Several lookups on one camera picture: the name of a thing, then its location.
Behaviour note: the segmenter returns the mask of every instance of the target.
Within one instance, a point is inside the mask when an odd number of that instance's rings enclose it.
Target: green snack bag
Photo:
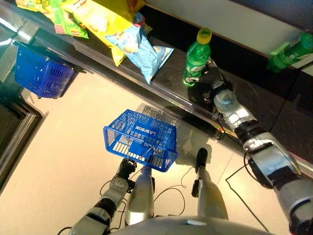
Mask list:
[[[89,38],[87,32],[82,29],[71,16],[70,13],[61,9],[59,4],[63,0],[43,0],[43,8],[47,11],[44,13],[54,23],[56,33],[66,34],[76,37]]]

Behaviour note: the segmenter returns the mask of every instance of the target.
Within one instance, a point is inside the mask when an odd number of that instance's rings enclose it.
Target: blue shopping basket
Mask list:
[[[166,172],[177,158],[176,127],[126,110],[103,128],[106,150]]]
[[[78,74],[73,65],[46,50],[16,41],[14,44],[18,46],[15,81],[39,98],[61,97]]]

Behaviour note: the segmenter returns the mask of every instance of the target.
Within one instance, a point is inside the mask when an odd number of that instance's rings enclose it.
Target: snack package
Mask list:
[[[118,66],[125,54],[109,42],[105,36],[113,35],[133,25],[135,10],[143,6],[143,0],[68,0],[60,7],[80,21],[86,28],[111,48],[113,60]]]
[[[39,11],[51,19],[56,33],[89,38],[87,32],[70,17],[70,14],[59,7],[60,3],[62,0],[16,0],[18,7]]]
[[[19,8],[27,9],[30,11],[39,11],[42,13],[47,12],[43,9],[42,0],[16,0],[15,2]]]
[[[144,17],[137,13],[136,23],[124,31],[106,36],[106,39],[117,45],[126,56],[141,70],[148,84],[173,52],[169,47],[152,47],[142,25]]]
[[[44,14],[54,23],[55,32],[89,38],[87,32],[75,22],[75,19],[60,8],[62,2],[62,0],[43,0],[43,8],[47,11]]]

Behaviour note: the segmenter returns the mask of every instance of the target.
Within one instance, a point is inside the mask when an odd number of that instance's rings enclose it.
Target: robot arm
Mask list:
[[[261,185],[273,188],[280,206],[296,235],[313,234],[313,182],[301,176],[298,164],[290,153],[269,132],[266,132],[251,112],[241,105],[235,94],[223,87],[223,78],[211,79],[214,104],[225,122],[242,142],[251,157],[251,169]]]
[[[136,163],[123,159],[109,189],[98,202],[73,226],[70,235],[105,235],[110,233],[110,223],[125,194],[134,183],[128,180],[135,171]]]

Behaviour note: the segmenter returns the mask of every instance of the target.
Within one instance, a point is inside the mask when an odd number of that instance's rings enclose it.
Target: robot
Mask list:
[[[294,235],[313,234],[313,181],[301,176],[299,166],[275,137],[265,131],[253,114],[241,105],[217,66],[209,62],[199,80],[212,88],[210,100],[241,141],[248,164],[257,181],[275,191],[279,204]],[[127,192],[124,229],[116,235],[268,235],[270,233],[228,220],[227,209],[218,187],[205,169],[207,152],[197,155],[197,178],[192,195],[198,198],[197,216],[153,217],[154,179],[151,169],[143,167],[136,182],[129,179],[136,163],[123,159],[109,189],[71,229],[71,235],[106,235],[110,223]]]

